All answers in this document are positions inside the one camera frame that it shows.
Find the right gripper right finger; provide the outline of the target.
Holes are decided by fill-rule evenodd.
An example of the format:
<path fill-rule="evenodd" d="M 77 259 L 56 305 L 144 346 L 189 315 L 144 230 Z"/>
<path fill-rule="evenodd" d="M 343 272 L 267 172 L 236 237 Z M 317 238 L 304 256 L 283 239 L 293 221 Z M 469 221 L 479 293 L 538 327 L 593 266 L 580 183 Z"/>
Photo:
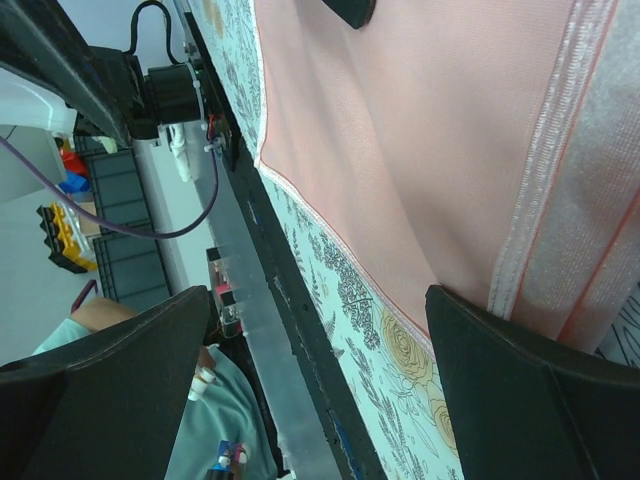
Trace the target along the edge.
<path fill-rule="evenodd" d="M 426 317 L 467 479 L 636 479 L 639 372 L 432 285 Z"/>

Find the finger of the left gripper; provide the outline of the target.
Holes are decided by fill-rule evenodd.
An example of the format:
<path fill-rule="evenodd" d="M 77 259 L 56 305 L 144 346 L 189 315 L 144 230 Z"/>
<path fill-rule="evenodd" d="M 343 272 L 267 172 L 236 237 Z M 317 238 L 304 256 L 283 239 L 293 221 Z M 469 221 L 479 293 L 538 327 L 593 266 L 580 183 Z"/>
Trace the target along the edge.
<path fill-rule="evenodd" d="M 353 29 L 366 26 L 376 6 L 375 0 L 323 0 L 323 3 Z"/>

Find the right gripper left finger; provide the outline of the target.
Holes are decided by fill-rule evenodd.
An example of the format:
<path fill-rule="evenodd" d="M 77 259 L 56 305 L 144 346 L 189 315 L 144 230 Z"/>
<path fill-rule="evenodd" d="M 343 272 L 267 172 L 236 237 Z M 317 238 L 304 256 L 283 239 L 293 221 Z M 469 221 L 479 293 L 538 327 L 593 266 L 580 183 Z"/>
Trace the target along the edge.
<path fill-rule="evenodd" d="M 206 287 L 1 369 L 4 479 L 161 479 L 205 331 Z"/>

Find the salmon pink cloth napkin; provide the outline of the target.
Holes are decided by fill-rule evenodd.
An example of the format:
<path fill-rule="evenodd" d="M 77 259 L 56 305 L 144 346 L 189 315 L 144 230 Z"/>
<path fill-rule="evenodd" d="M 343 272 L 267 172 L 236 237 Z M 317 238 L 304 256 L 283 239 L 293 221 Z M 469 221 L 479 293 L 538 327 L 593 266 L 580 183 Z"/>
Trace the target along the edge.
<path fill-rule="evenodd" d="M 259 1 L 256 161 L 419 342 L 443 285 L 594 351 L 639 278 L 639 5 Z"/>

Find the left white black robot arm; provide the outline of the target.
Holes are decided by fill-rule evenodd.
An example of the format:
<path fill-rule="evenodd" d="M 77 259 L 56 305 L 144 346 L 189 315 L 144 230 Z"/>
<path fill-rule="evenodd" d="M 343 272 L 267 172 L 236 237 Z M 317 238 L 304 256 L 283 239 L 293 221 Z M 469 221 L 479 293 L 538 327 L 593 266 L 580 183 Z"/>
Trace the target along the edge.
<path fill-rule="evenodd" d="M 208 141 L 255 150 L 265 130 L 263 62 L 253 1 L 161 4 L 165 65 L 144 68 L 133 12 L 126 49 L 88 44 L 56 1 L 1 5 L 1 120 L 127 148 L 163 126 L 197 122 Z M 174 33 L 187 41 L 171 54 Z"/>

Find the person in blue shirt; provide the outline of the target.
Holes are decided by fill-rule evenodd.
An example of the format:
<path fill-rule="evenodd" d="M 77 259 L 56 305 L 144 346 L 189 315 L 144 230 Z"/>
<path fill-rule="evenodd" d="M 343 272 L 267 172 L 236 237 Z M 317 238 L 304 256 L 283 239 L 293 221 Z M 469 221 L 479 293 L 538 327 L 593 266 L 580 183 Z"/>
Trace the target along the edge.
<path fill-rule="evenodd" d="M 136 312 L 103 297 L 79 307 L 34 350 L 36 355 L 128 320 Z M 200 349 L 197 365 L 215 379 L 198 401 L 186 403 L 171 454 L 167 479 L 202 479 L 217 460 L 221 441 L 242 443 L 248 460 L 237 479 L 276 479 L 278 468 L 251 386 L 241 370 L 217 347 Z"/>

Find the floral tablecloth mat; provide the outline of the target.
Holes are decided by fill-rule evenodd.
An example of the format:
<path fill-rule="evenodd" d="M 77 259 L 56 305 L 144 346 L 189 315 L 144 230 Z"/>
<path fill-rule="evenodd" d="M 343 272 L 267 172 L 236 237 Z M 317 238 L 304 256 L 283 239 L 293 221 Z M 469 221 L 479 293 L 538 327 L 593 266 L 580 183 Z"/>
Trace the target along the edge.
<path fill-rule="evenodd" d="M 431 340 L 417 341 L 307 209 L 257 166 L 294 259 L 380 456 L 383 478 L 462 476 Z M 638 281 L 592 352 L 639 363 Z"/>

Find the yellow black storage bins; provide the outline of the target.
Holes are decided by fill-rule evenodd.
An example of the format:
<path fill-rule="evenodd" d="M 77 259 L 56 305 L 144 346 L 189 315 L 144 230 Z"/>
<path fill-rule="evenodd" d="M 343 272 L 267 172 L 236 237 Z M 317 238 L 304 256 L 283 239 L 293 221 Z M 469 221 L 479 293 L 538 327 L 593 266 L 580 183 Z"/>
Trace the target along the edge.
<path fill-rule="evenodd" d="M 40 205 L 39 227 L 45 233 L 44 244 L 49 248 L 48 259 L 73 274 L 84 274 L 98 269 L 92 243 L 81 232 L 78 216 L 65 205 Z"/>

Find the aluminium frame rail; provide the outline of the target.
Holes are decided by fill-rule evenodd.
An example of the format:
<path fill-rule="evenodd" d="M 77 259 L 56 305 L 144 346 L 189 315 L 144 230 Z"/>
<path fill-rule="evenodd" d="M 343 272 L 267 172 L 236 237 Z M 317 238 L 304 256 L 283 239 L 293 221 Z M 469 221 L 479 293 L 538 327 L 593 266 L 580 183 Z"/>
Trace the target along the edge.
<path fill-rule="evenodd" d="M 213 237 L 206 251 L 211 293 L 227 331 L 237 330 L 277 462 L 296 479 L 348 479 L 350 465 L 301 348 L 292 344 L 224 168 L 196 182 Z"/>

